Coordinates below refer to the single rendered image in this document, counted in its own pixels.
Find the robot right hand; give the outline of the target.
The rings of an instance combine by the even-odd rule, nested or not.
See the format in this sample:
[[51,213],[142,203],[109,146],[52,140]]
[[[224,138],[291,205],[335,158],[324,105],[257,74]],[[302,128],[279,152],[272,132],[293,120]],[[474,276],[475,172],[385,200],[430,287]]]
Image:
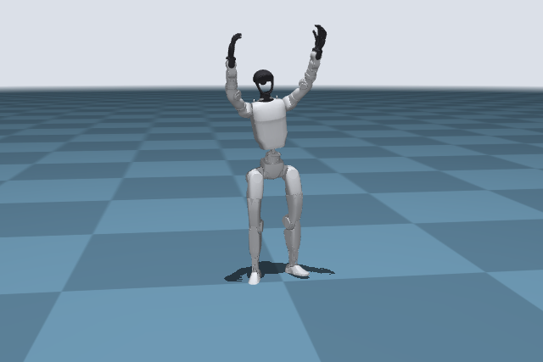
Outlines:
[[233,56],[235,43],[238,38],[242,38],[241,35],[242,35],[241,33],[237,33],[236,35],[234,35],[232,37],[231,43],[228,48],[228,56],[226,57],[226,59],[228,59],[228,67],[231,69],[235,66],[235,60],[236,60],[236,58]]

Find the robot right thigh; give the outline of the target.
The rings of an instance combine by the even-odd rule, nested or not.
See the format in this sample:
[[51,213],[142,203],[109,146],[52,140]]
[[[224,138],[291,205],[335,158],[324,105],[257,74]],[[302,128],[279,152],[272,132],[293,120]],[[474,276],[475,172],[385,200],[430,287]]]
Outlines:
[[263,198],[264,178],[263,168],[258,167],[246,174],[247,204],[249,213],[249,228],[255,226],[258,233],[263,232],[264,221],[260,218],[261,199]]

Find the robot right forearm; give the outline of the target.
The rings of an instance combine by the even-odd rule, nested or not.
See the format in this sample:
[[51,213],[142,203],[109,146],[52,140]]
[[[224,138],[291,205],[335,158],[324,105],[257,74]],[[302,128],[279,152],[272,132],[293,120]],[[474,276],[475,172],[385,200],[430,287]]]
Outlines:
[[226,67],[227,67],[227,71],[226,71],[227,83],[225,87],[226,93],[227,93],[227,90],[233,90],[238,87],[236,66],[237,64],[235,62],[235,66],[231,69],[228,67],[228,60],[226,61]]

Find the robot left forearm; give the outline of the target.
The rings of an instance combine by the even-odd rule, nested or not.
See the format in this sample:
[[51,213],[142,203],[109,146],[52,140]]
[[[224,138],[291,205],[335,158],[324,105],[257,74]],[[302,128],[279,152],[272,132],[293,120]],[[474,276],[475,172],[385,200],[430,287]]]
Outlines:
[[[321,58],[322,58],[322,56],[321,56]],[[316,60],[316,51],[311,52],[311,59],[310,59],[309,65],[308,65],[308,69],[305,72],[305,77],[307,79],[311,80],[312,83],[316,79],[316,72],[318,71],[318,68],[320,66],[321,58],[319,60]]]

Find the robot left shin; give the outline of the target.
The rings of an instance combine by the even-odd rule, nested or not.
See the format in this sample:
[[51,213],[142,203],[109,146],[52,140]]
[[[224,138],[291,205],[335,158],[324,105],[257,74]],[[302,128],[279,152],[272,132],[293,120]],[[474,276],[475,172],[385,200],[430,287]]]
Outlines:
[[284,237],[288,248],[288,260],[290,267],[298,264],[300,235],[301,226],[299,220],[295,222],[295,227],[293,229],[284,229]]

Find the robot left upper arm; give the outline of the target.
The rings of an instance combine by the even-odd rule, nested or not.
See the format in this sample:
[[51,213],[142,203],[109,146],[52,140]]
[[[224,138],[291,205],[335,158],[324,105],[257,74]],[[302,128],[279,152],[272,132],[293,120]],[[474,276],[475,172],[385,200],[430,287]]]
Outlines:
[[290,95],[282,100],[286,106],[286,112],[294,109],[300,99],[312,88],[312,81],[304,77],[299,81],[299,88],[295,89]]

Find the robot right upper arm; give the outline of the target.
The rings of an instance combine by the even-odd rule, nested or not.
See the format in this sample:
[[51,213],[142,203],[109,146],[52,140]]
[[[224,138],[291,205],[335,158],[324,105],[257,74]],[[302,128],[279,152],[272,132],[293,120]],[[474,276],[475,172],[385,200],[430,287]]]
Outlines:
[[252,106],[250,103],[246,103],[241,98],[241,92],[238,89],[227,90],[227,99],[232,106],[238,111],[239,116],[243,118],[251,117]]

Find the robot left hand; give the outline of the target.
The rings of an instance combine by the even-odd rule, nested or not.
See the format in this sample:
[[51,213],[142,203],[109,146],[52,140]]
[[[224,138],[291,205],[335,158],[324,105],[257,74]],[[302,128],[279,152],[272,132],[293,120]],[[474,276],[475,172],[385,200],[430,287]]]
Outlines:
[[322,56],[322,48],[325,44],[327,32],[320,25],[315,25],[315,27],[318,29],[318,33],[316,35],[316,32],[312,31],[316,39],[315,47],[312,48],[312,51],[316,51],[316,60],[319,60]]

